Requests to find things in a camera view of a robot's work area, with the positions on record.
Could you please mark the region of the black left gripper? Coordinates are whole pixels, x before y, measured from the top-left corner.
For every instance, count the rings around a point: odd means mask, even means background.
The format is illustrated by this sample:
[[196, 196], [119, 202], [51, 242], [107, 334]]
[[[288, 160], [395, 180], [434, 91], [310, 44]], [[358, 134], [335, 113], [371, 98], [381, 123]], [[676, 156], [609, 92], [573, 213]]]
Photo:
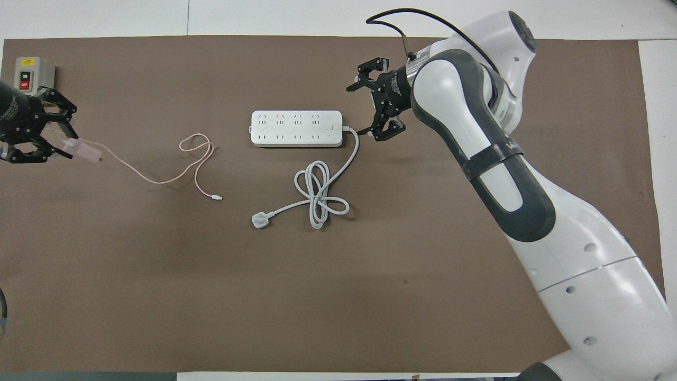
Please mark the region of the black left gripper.
[[[74, 156], [58, 149], [46, 140], [36, 141], [34, 121], [57, 123], [68, 138], [78, 139], [71, 125], [77, 107], [58, 90], [38, 87], [36, 96], [30, 96], [1, 82], [1, 133], [2, 161], [10, 164], [39, 164], [47, 162], [52, 155], [66, 159]], [[31, 143], [32, 152], [23, 152], [15, 145]]]

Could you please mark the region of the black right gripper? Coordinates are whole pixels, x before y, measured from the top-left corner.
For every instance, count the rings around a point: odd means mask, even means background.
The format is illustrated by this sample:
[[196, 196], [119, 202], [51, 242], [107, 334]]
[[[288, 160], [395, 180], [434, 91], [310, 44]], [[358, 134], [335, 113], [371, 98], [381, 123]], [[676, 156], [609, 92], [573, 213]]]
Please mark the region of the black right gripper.
[[[389, 140], [406, 130], [400, 114], [411, 108], [411, 85], [406, 67], [387, 72], [389, 59], [376, 57], [358, 65], [355, 82], [346, 88], [348, 92], [367, 87], [372, 91], [375, 112], [371, 125], [357, 132], [357, 135], [368, 135], [377, 142]], [[387, 72], [379, 75], [377, 80], [370, 74], [374, 71]]]

